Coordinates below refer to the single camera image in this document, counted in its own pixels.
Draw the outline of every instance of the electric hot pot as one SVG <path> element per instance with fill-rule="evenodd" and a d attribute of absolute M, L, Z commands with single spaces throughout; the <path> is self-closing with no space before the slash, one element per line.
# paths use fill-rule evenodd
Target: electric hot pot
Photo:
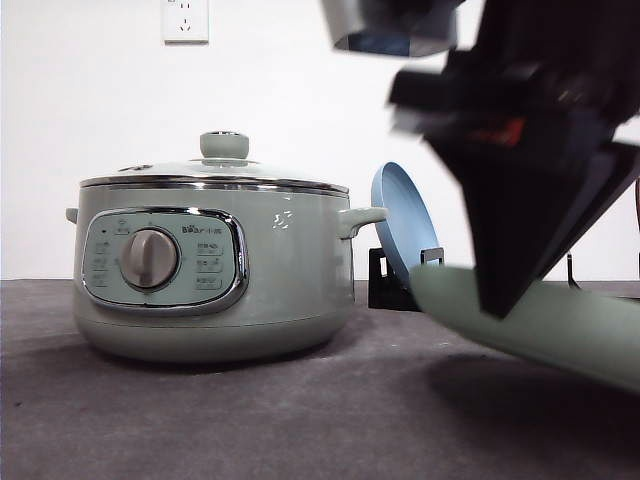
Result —
<path fill-rule="evenodd" d="M 385 218 L 348 190 L 247 160 L 249 139 L 200 137 L 204 158 L 81 182 L 74 318 L 130 358 L 214 362 L 323 342 L 354 304 L 351 238 Z"/>

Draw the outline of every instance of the stainless steel rim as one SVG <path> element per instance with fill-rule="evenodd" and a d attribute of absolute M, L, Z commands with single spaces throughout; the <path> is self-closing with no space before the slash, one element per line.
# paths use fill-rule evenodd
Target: stainless steel rim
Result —
<path fill-rule="evenodd" d="M 283 187 L 264 183 L 244 184 L 244 183 L 207 183 L 207 182 L 155 182 L 155 183 L 105 183 L 97 185 L 87 185 L 82 188 L 107 188 L 109 190 L 227 190 L 227 191 L 250 191 L 250 192 L 278 192 L 278 193 L 306 193 L 310 195 L 327 195 L 330 197 L 349 198 L 348 189 L 345 192 L 336 190 L 322 190 L 309 187 Z"/>
<path fill-rule="evenodd" d="M 95 187 L 99 185 L 152 185 L 149 188 L 176 188 L 184 184 L 197 185 L 252 185 L 266 187 L 282 187 L 291 190 L 313 189 L 327 192 L 348 194 L 349 189 L 330 183 L 312 182 L 308 180 L 265 179 L 256 177 L 186 177 L 175 175 L 126 175 L 113 177 L 90 178 L 80 182 L 80 187 Z"/>

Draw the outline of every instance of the white wall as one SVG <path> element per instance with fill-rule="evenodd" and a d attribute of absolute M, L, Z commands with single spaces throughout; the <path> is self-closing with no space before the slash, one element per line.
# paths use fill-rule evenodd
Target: white wall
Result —
<path fill-rule="evenodd" d="M 463 6 L 464 43 L 480 7 Z M 458 186 L 428 147 L 389 133 L 385 101 L 407 61 L 332 51 L 319 1 L 211 0 L 210 45 L 171 47 L 161 41 L 160 0 L 5 0 L 2 8 L 3 278 L 70 277 L 74 228 L 64 209 L 76 205 L 78 181 L 193 158 L 198 135 L 211 129 L 248 134 L 256 160 L 334 177 L 351 188 L 353 206 L 369 204 L 379 165 L 399 162 L 449 263 L 473 263 Z M 437 69 L 443 56 L 414 64 Z M 624 132 L 637 140 L 639 124 Z M 637 278 L 633 208 L 629 191 L 574 248 L 578 277 Z M 366 277 L 377 244 L 372 227 L 361 231 L 356 278 Z"/>

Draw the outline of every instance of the pot handle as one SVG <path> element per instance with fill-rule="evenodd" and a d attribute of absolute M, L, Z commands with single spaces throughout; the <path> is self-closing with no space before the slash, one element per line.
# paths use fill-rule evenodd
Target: pot handle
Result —
<path fill-rule="evenodd" d="M 67 220 L 69 220 L 74 225 L 78 223 L 78 209 L 77 208 L 67 208 L 65 211 L 65 216 Z"/>
<path fill-rule="evenodd" d="M 355 237 L 360 227 L 386 219 L 387 212 L 387 209 L 382 207 L 340 210 L 338 212 L 338 238 L 348 240 Z"/>

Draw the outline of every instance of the black stand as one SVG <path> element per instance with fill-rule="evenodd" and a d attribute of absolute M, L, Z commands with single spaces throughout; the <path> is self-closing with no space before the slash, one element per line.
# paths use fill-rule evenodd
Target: black stand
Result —
<path fill-rule="evenodd" d="M 387 274 L 382 274 L 380 262 L 385 259 Z M 421 263 L 438 260 L 444 264 L 444 249 L 430 248 L 420 252 Z M 411 292 L 407 290 L 396 276 L 386 259 L 382 248 L 369 250 L 369 308 L 383 308 L 405 312 L 419 312 L 420 308 L 413 300 Z"/>

